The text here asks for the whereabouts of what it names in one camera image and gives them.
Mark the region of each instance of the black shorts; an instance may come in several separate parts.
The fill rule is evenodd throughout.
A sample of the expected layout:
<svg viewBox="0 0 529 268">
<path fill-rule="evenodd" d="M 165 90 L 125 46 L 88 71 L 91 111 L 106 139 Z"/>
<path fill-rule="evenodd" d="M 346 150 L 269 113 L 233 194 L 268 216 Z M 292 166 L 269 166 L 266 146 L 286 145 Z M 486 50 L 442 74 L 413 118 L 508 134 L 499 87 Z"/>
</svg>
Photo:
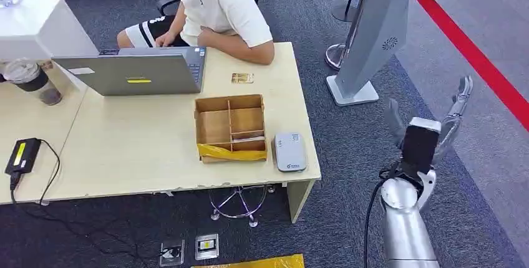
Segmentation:
<svg viewBox="0 0 529 268">
<path fill-rule="evenodd" d="M 156 47 L 155 40 L 169 31 L 171 23 L 175 16 L 163 16 L 150 21 L 145 21 L 141 24 L 130 26 L 125 29 L 125 33 L 130 39 L 130 42 L 136 48 L 152 48 Z M 170 45 L 171 47 L 187 47 L 189 46 L 181 37 L 177 36 L 175 41 Z"/>
</svg>

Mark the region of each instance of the white device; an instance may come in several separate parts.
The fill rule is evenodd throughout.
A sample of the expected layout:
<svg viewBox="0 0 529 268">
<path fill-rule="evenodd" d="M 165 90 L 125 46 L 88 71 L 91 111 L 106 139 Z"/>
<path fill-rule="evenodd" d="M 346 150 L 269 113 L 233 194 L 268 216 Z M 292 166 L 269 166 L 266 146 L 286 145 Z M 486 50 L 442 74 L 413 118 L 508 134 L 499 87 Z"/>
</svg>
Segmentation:
<svg viewBox="0 0 529 268">
<path fill-rule="evenodd" d="M 307 156 L 301 134 L 296 132 L 276 134 L 273 147 L 280 171 L 289 173 L 304 171 L 307 168 Z"/>
</svg>

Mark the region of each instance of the power adapter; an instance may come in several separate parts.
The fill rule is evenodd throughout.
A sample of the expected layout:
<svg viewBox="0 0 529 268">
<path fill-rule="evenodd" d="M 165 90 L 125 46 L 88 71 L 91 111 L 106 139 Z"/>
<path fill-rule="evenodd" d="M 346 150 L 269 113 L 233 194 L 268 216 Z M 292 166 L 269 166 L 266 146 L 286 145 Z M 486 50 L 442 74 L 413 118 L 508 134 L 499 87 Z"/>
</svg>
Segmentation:
<svg viewBox="0 0 529 268">
<path fill-rule="evenodd" d="M 37 138 L 18 140 L 15 143 L 5 173 L 11 176 L 11 190 L 15 190 L 20 177 L 30 173 L 37 159 L 41 141 Z"/>
</svg>

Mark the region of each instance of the yellow tape strip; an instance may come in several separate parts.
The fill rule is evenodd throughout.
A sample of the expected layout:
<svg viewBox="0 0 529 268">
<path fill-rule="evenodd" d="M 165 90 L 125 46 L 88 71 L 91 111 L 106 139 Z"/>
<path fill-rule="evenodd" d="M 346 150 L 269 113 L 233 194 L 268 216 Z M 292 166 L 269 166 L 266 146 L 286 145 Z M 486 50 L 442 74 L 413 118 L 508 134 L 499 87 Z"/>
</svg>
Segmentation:
<svg viewBox="0 0 529 268">
<path fill-rule="evenodd" d="M 228 151 L 225 148 L 219 148 L 212 145 L 197 144 L 198 154 L 200 156 L 209 156 L 214 158 L 238 161 L 256 161 L 266 159 L 266 151 Z"/>
<path fill-rule="evenodd" d="M 273 257 L 271 259 L 244 262 L 237 264 L 226 264 L 217 266 L 194 266 L 192 268 L 304 268 L 302 254 L 287 257 Z"/>
<path fill-rule="evenodd" d="M 151 83 L 151 80 L 127 80 L 128 83 Z"/>
</svg>

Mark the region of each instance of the speaker grille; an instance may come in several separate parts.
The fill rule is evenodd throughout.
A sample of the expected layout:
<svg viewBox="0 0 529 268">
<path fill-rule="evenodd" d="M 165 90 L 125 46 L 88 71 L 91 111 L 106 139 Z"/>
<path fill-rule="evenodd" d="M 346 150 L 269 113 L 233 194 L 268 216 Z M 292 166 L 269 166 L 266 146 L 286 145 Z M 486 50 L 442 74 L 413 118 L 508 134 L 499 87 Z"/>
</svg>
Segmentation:
<svg viewBox="0 0 529 268">
<path fill-rule="evenodd" d="M 392 36 L 382 44 L 382 50 L 387 51 L 393 49 L 399 43 L 399 39 Z"/>
</svg>

